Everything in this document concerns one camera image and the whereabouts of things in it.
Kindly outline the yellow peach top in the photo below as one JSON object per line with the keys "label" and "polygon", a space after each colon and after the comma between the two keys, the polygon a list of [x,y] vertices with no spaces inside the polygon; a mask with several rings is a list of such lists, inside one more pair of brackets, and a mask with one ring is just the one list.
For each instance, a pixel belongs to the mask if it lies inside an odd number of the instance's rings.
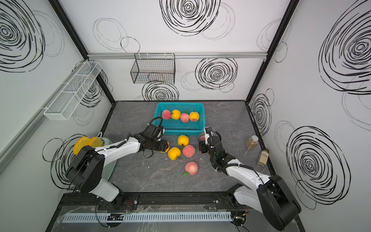
{"label": "yellow peach top", "polygon": [[177,139],[177,143],[181,149],[189,145],[189,138],[186,135],[180,135]]}

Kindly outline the yellow red peach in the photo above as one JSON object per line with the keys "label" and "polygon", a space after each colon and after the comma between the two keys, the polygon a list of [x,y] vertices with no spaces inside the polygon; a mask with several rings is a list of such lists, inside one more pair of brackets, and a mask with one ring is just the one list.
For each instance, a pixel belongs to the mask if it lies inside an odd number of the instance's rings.
{"label": "yellow red peach", "polygon": [[200,119],[200,114],[198,112],[191,112],[189,114],[189,120],[192,122],[197,122]]}

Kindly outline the pink peach bottom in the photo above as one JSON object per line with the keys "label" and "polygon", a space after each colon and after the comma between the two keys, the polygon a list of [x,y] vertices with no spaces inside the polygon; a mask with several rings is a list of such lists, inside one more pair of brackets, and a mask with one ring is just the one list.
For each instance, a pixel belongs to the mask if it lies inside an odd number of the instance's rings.
{"label": "pink peach bottom", "polygon": [[198,172],[198,165],[196,162],[191,161],[185,165],[185,171],[182,176],[194,176]]}

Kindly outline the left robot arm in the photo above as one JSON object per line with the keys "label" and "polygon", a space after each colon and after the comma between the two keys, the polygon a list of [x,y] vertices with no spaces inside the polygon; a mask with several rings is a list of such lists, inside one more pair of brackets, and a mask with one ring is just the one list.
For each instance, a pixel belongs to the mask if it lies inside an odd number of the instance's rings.
{"label": "left robot arm", "polygon": [[167,152],[170,145],[161,139],[164,132],[163,126],[147,124],[144,131],[129,133],[127,138],[111,145],[98,148],[86,145],[74,158],[65,176],[81,193],[94,194],[109,203],[122,201],[122,191],[102,178],[103,168],[115,160],[141,151]]}

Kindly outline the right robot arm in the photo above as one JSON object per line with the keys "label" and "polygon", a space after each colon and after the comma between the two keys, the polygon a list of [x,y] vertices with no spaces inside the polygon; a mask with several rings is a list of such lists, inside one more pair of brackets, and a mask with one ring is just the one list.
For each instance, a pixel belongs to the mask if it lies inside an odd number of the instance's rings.
{"label": "right robot arm", "polygon": [[211,127],[204,129],[204,136],[205,139],[199,141],[200,152],[210,155],[216,172],[240,182],[230,189],[233,201],[261,212],[272,227],[283,231],[301,212],[286,182],[278,175],[261,174],[227,153],[221,135]]}

